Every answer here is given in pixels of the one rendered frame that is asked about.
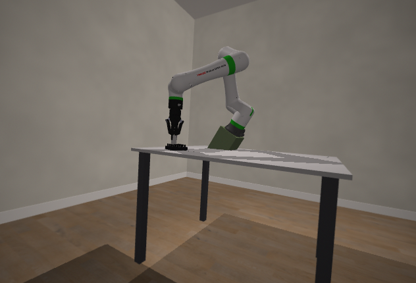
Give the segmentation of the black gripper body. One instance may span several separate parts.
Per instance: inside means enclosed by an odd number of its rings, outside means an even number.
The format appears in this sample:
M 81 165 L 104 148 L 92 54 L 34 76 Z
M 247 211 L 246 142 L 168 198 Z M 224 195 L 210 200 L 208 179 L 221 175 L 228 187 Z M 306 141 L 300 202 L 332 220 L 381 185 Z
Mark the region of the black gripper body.
M 181 116 L 181 110 L 179 110 L 179 109 L 170 109 L 169 118 L 170 118 L 171 123 L 173 123 L 173 118 L 175 118 L 175 124 L 176 124 L 176 119 L 177 118 L 179 118 L 178 122 L 180 122 L 180 120 L 181 120 L 180 116 Z

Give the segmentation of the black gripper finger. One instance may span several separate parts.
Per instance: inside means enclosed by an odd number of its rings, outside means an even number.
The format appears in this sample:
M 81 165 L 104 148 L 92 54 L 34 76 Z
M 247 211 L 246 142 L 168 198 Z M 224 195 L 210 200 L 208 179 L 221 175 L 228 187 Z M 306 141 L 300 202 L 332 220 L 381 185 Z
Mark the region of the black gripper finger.
M 180 124 L 178 126 L 178 121 L 179 121 L 179 118 L 176 119 L 176 124 L 174 125 L 174 144 L 176 144 L 177 135 L 180 134 L 180 131 L 181 131 L 181 128 L 182 128 L 182 124 L 184 123 L 183 120 L 180 120 Z
M 171 135 L 171 144 L 174 144 L 174 125 L 175 125 L 175 118 L 173 118 L 173 123 L 171 123 L 170 127 L 170 118 L 165 119 L 167 123 L 168 132 Z

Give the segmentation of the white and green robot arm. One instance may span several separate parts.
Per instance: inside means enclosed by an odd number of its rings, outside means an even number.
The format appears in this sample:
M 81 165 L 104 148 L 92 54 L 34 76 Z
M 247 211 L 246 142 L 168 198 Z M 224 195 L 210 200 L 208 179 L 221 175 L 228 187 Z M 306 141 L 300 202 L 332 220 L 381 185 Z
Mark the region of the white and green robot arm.
M 249 56 L 243 51 L 223 47 L 218 60 L 195 70 L 175 74 L 168 84 L 169 109 L 182 110 L 184 92 L 198 84 L 223 77 L 226 108 L 234 115 L 225 126 L 231 134 L 244 137 L 244 128 L 255 110 L 239 98 L 236 73 L 249 66 Z M 181 92 L 182 91 L 182 92 Z M 241 135 L 241 136 L 240 136 Z

